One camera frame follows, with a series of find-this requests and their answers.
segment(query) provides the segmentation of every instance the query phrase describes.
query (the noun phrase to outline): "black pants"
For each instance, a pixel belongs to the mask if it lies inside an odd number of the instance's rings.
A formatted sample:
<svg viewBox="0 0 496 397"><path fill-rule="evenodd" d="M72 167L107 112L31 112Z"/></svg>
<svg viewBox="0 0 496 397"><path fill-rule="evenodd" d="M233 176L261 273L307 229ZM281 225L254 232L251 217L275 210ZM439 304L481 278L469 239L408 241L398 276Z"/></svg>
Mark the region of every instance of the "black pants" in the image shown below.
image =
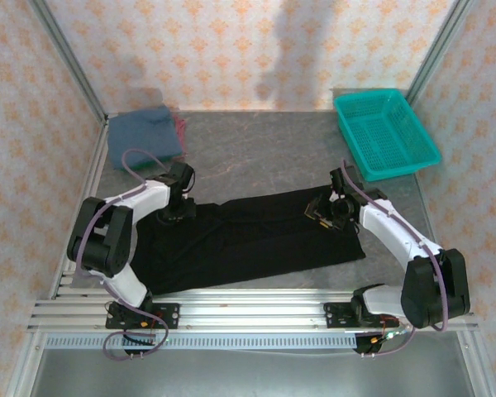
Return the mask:
<svg viewBox="0 0 496 397"><path fill-rule="evenodd" d="M365 257L353 227L324 228L303 212L328 186L197 206L195 219L137 224L132 269L153 294L253 280Z"/></svg>

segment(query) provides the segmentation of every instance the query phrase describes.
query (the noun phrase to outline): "blue cloth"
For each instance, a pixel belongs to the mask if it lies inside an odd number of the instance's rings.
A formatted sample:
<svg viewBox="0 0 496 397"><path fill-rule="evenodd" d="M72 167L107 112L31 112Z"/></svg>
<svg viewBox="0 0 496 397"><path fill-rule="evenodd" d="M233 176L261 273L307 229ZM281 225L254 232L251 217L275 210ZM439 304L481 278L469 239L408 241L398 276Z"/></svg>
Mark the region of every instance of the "blue cloth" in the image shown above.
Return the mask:
<svg viewBox="0 0 496 397"><path fill-rule="evenodd" d="M176 135L174 119L166 106L136 110L111 118L108 123L108 158L115 169L123 170L122 155L128 149L149 151L157 159L168 160L184 150ZM148 164L151 158L129 153L131 168Z"/></svg>

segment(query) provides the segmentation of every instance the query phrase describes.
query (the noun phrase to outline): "teal plastic basket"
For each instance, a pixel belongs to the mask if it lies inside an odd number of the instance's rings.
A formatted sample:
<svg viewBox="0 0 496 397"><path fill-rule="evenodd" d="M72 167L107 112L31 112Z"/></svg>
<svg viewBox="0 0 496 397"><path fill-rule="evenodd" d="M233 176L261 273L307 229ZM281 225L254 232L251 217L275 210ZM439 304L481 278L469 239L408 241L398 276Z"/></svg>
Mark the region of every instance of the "teal plastic basket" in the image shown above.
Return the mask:
<svg viewBox="0 0 496 397"><path fill-rule="evenodd" d="M397 89L352 93L334 100L338 125L365 180L412 174L441 154Z"/></svg>

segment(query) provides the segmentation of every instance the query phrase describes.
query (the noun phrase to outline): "floral wallpaper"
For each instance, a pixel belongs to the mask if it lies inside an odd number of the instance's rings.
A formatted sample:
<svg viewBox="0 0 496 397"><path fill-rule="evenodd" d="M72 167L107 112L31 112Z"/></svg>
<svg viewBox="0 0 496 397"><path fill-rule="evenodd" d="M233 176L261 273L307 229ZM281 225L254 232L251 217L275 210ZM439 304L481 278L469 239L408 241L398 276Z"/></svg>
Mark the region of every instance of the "floral wallpaper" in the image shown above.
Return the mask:
<svg viewBox="0 0 496 397"><path fill-rule="evenodd" d="M0 0L0 396L59 264L99 125L24 0Z"/></svg>
<svg viewBox="0 0 496 397"><path fill-rule="evenodd" d="M331 109L409 88L454 0L49 0L107 112Z"/></svg>
<svg viewBox="0 0 496 397"><path fill-rule="evenodd" d="M465 255L496 373L496 0L476 2L416 106L443 155L419 173L443 246Z"/></svg>

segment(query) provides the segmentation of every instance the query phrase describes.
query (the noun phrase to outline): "gray marble surface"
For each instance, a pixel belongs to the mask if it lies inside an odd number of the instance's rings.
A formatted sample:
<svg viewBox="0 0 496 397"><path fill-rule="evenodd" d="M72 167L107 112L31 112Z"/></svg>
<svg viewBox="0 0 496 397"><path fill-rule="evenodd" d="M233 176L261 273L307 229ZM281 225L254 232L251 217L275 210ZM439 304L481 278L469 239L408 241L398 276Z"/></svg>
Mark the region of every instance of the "gray marble surface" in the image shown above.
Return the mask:
<svg viewBox="0 0 496 397"><path fill-rule="evenodd" d="M329 184L329 172L351 153L334 112L183 112L187 122L185 160L196 170L197 203L283 193ZM158 174L150 167L143 176ZM98 197L119 194L136 180L107 160ZM413 175L375 182L418 230L430 232ZM356 289L373 283L400 285L403 270L370 232L362 229L364 260L218 288Z"/></svg>

